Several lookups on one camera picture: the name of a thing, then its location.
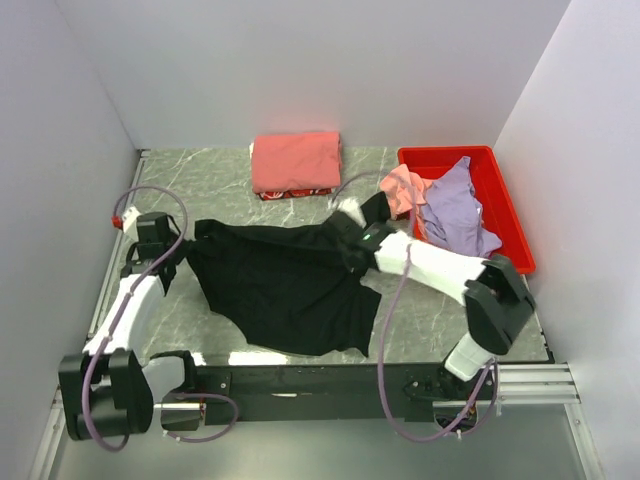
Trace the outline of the black t shirt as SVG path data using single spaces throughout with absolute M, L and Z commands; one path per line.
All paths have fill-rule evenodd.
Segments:
M 380 293 L 349 270 L 327 223 L 286 228 L 195 223 L 187 255 L 212 312 L 252 345 L 322 356 L 369 354 Z

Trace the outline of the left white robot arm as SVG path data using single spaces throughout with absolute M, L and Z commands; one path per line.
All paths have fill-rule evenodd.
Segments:
M 146 432 L 155 404 L 167 395 L 179 402 L 200 388 L 194 359 L 186 350 L 155 355 L 141 364 L 138 354 L 148 321 L 159 307 L 183 254 L 175 247 L 180 230 L 167 213 L 129 209 L 116 225 L 134 238 L 120 272 L 114 304 L 78 354 L 58 367 L 66 428 L 75 441 L 128 438 Z

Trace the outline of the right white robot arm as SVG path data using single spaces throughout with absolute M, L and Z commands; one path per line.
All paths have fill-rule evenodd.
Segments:
M 343 211 L 333 212 L 323 227 L 349 267 L 409 278 L 465 308 L 467 332 L 447 355 L 438 377 L 440 390 L 449 398 L 464 397 L 489 360 L 510 351 L 535 312 L 531 292 L 505 256 L 453 253 L 387 224 L 366 227 Z

